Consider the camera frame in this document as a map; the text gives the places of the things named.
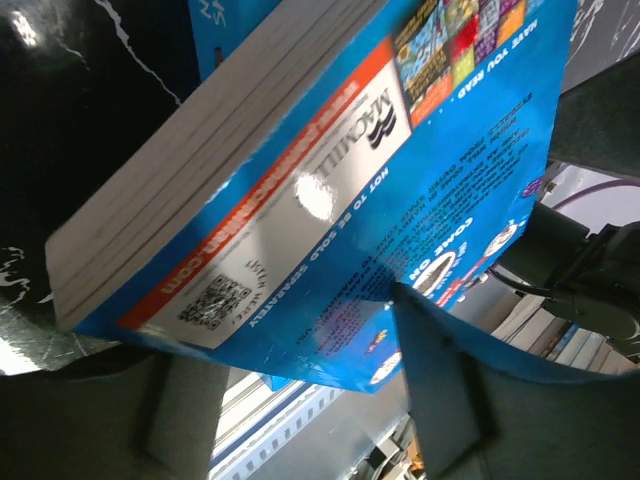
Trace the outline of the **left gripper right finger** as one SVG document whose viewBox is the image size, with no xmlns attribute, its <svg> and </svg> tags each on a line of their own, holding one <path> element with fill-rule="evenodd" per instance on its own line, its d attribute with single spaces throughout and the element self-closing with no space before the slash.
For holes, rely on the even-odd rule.
<svg viewBox="0 0 640 480">
<path fill-rule="evenodd" d="M 639 374 L 519 350 L 393 289 L 393 319 L 430 479 L 635 479 Z"/>
</svg>

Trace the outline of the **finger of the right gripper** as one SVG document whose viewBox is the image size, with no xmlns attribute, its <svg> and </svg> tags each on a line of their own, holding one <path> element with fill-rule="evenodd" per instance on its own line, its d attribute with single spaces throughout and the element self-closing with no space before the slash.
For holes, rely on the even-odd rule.
<svg viewBox="0 0 640 480">
<path fill-rule="evenodd" d="M 637 52 L 560 96 L 549 157 L 620 178 L 639 178 Z"/>
</svg>

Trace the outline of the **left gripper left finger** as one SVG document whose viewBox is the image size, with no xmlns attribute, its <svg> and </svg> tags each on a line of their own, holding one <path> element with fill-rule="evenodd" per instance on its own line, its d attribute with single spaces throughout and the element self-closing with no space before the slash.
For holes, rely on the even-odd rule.
<svg viewBox="0 0 640 480">
<path fill-rule="evenodd" d="M 229 369 L 119 346 L 1 379 L 4 479 L 204 479 Z"/>
</svg>

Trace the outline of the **light blue paperback book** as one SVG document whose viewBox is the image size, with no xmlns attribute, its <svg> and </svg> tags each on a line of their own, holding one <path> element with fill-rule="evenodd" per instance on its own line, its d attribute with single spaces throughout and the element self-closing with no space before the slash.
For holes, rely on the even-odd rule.
<svg viewBox="0 0 640 480">
<path fill-rule="evenodd" d="M 373 393 L 532 214 L 573 1 L 284 1 L 47 241 L 57 325 Z"/>
</svg>

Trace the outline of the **blue Storey Treehouse book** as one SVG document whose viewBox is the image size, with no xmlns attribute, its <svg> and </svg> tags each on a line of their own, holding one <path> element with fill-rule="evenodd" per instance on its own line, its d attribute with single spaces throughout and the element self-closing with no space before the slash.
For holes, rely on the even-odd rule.
<svg viewBox="0 0 640 480">
<path fill-rule="evenodd" d="M 188 0 L 200 80 L 204 82 L 280 0 Z"/>
</svg>

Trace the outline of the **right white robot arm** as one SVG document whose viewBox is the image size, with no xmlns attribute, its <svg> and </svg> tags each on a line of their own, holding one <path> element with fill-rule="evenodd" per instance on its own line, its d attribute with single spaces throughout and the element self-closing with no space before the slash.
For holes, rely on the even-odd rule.
<svg viewBox="0 0 640 480">
<path fill-rule="evenodd" d="M 638 186 L 637 53 L 561 95 L 549 157 L 610 175 L 616 186 Z M 601 334 L 638 362 L 638 222 L 591 234 L 559 208 L 536 203 L 525 232 L 497 263 L 554 315 Z"/>
</svg>

